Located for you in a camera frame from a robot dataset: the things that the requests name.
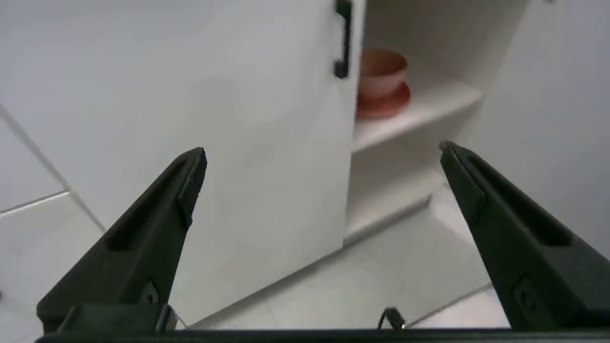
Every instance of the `red bowl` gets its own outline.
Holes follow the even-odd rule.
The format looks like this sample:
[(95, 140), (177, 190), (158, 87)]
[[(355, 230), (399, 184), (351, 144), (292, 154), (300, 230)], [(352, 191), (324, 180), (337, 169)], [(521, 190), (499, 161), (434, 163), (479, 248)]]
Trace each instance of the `red bowl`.
[(387, 119), (401, 113), (411, 103), (411, 89), (404, 82), (390, 95), (376, 100), (358, 97), (356, 118)]
[(379, 99), (392, 94), (404, 81), (407, 59), (386, 49), (366, 49), (360, 61), (358, 96)]

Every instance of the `black cabinet handle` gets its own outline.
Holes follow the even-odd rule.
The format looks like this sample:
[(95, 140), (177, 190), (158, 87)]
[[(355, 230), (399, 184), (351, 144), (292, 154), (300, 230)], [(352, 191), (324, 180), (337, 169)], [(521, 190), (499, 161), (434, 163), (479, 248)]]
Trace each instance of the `black cabinet handle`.
[(335, 0), (335, 11), (345, 20), (343, 60), (335, 61), (335, 76), (344, 79), (350, 73), (350, 42), (352, 40), (352, 0)]

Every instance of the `red plate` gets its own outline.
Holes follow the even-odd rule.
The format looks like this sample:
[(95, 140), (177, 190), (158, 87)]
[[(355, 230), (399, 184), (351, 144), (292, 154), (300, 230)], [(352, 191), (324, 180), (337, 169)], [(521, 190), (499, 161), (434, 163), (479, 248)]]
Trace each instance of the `red plate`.
[(406, 83), (402, 83), (392, 95), (369, 100), (358, 97), (356, 118), (361, 119), (386, 119), (392, 118), (403, 111), (411, 102), (411, 89)]

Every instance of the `floor tile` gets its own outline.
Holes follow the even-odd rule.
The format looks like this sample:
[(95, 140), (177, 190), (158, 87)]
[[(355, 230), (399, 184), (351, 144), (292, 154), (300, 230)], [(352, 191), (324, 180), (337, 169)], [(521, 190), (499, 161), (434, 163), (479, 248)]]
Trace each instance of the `floor tile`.
[(510, 328), (493, 289), (475, 293), (416, 323), (414, 328)]
[(282, 329), (373, 328), (386, 306), (411, 322), (488, 282), (476, 249), (423, 212), (329, 259), (269, 305)]
[(191, 330), (265, 330), (277, 329), (267, 301), (264, 298), (247, 299), (212, 315), (191, 327)]

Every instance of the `cable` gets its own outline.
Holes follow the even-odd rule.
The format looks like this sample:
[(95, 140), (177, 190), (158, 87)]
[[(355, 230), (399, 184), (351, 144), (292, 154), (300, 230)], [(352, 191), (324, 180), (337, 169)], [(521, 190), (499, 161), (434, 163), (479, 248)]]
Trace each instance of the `cable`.
[(385, 310), (383, 310), (383, 313), (379, 318), (379, 322), (377, 323), (378, 330), (381, 330), (381, 327), (383, 326), (383, 319), (385, 318), (388, 319), (392, 329), (395, 331), (404, 330), (406, 327), (404, 318), (397, 308), (385, 308)]

